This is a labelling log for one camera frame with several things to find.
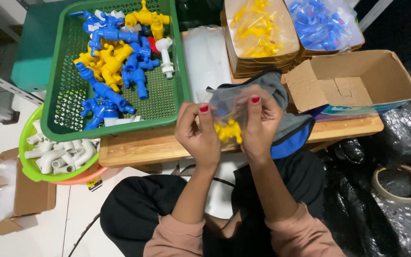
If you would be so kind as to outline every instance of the green plastic basket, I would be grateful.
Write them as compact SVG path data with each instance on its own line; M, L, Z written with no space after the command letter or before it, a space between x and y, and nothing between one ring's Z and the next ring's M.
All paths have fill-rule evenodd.
M26 122L25 126L23 127L23 131L21 132L20 135L20 142L18 143L18 152L20 154L20 161L23 165L23 173L30 178L33 181L39 182L41 180L43 181L63 181L68 178L73 178L77 176L78 174L86 171L91 165L93 165L99 158L99 153L96 153L91 160L89 160L83 167L78 169L77 171L71 172L69 174L42 174L41 170L36 164L36 160L38 158L32 158L32 159L26 159L25 158L25 152L30 151L34 149L34 146L32 144L29 144L26 139L32 135L35 135L37 133L37 130L34 128L32 122L38 119L41 119L41 114L43 110L44 105L39 106L33 114L31 114L31 117L28 119Z
M92 98L94 93L89 83L79 76L73 60L80 53L87 51L89 34L83 31L84 20L71 17L69 13L82 10L94 13L95 9L100 9L108 13L112 10L121 10L128 14L141 8L140 0L93 0L72 4L63 10L60 15L54 59L44 103L45 119L41 121L43 133L49 139L66 142L81 138L96 138L175 122L181 103L190 100L175 0L147 0L147 8L150 11L172 17L171 24L164 26L164 36L170 37L173 41L169 48L169 55L171 62L174 63L174 77L167 79L161 67L145 71L148 90L146 100L139 100L134 86L130 89L122 87L122 95L136 109L136 115L142 116L144 121L82 131L92 116L85 118L80 116L83 111L81 102ZM160 54L152 54L152 57L161 61Z

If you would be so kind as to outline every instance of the black pants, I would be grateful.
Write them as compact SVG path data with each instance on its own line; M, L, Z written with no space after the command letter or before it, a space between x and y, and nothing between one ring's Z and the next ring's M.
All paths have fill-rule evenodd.
M321 219L325 182L322 161L310 151L300 151L275 160L275 164L293 198L304 202L310 214ZM205 227L204 256L275 256L250 167L234 174L231 203L234 213L241 210L242 224L230 240L214 237ZM102 230L126 257L142 256L158 225L158 214L172 212L185 185L183 178L171 175L125 178L101 208Z

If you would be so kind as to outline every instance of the roll of tape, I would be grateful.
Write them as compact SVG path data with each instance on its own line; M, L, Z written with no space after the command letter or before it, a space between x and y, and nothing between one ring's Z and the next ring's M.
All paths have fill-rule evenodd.
M401 168L411 173L411 167L408 167L406 165L401 165ZM378 179L378 174L380 173L380 171L384 171L384 170L386 170L386 168L381 168L374 172L374 175L372 176L372 185L374 189L381 196L385 197L388 200L391 200L397 203L411 203L411 197L406 198L406 197L399 197L397 195L393 195L381 186L380 181Z

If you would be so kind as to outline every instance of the pink sleeve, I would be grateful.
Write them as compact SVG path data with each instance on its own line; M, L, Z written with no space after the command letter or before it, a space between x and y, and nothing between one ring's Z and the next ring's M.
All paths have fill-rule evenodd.
M345 257L328 228L310 215L304 203L291 218L266 221L266 225L272 231L272 248L279 257Z
M185 224L171 215L159 217L159 224L144 248L144 257L202 256L202 229L206 223Z

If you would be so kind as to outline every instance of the red faucet handle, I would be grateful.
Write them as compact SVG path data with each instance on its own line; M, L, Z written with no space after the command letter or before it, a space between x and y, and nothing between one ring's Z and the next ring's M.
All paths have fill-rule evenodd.
M152 52L160 54L161 52L156 49L156 40L153 37L148 37L148 42L150 43L150 49Z

